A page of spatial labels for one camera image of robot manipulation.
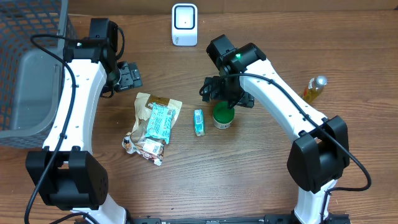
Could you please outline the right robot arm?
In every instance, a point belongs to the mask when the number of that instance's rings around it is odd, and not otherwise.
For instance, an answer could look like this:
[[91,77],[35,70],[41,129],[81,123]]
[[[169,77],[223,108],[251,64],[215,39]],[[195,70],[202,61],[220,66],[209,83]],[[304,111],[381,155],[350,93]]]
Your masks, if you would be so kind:
[[298,185],[298,200],[288,214],[268,214],[264,223],[349,223],[348,215],[328,211],[332,189],[349,165],[348,128],[338,116],[327,118],[303,101],[274,70],[255,44],[236,48],[225,35],[206,48],[219,71],[205,78],[202,100],[221,100],[229,109],[252,108],[254,100],[272,115],[292,143],[287,168]]

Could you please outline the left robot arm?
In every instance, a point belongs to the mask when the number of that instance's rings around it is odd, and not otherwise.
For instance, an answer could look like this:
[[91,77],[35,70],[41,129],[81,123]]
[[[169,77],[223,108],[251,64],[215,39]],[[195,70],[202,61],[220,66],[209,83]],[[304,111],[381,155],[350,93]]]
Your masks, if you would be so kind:
[[129,211],[110,196],[108,173],[94,158],[93,123],[100,98],[142,86],[135,63],[121,60],[123,30],[107,18],[90,22],[88,37],[66,39],[58,58],[65,71],[52,128],[25,167],[44,204],[85,223],[131,223]]

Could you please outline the brown snack wrapper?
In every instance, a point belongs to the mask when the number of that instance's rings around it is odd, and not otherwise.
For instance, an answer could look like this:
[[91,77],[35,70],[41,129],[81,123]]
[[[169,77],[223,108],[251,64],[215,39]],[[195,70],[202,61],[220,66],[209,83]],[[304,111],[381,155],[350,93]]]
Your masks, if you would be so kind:
[[129,154],[139,154],[143,158],[153,162],[155,165],[161,166],[164,160],[164,150],[167,144],[161,139],[145,137],[148,121],[152,113],[153,103],[168,106],[175,110],[175,116],[172,120],[173,128],[182,108],[182,102],[139,92],[134,102],[135,123],[132,131],[128,132],[123,138],[122,147]]

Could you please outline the teal snack packet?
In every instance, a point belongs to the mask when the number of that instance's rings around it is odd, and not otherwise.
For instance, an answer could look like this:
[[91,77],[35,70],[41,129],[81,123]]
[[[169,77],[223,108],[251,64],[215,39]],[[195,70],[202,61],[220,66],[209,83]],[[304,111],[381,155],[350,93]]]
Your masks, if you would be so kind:
[[152,104],[152,113],[146,128],[146,138],[156,138],[164,140],[166,144],[170,141],[172,120],[175,110],[168,106],[157,103]]

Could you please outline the yellow dish soap bottle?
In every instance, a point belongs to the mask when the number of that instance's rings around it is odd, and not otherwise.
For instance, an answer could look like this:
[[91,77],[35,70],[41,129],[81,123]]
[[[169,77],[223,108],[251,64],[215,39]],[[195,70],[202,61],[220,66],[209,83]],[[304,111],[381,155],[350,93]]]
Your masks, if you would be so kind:
[[323,91],[327,85],[328,79],[326,76],[320,75],[312,78],[300,97],[308,104],[312,103]]

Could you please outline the teal tissue pack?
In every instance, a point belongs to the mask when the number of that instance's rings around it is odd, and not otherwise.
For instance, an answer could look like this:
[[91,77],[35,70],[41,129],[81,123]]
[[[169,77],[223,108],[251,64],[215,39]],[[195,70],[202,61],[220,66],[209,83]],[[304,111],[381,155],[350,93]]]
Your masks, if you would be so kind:
[[194,111],[194,127],[195,134],[197,136],[205,135],[205,120],[203,111],[201,109],[197,109]]

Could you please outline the green lid jar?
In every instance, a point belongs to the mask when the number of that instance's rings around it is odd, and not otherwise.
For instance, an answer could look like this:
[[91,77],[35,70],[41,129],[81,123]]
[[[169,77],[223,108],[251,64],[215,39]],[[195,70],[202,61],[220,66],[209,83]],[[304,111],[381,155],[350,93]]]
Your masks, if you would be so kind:
[[213,125],[218,129],[227,129],[231,126],[235,116],[234,108],[228,108],[228,102],[222,101],[213,109]]

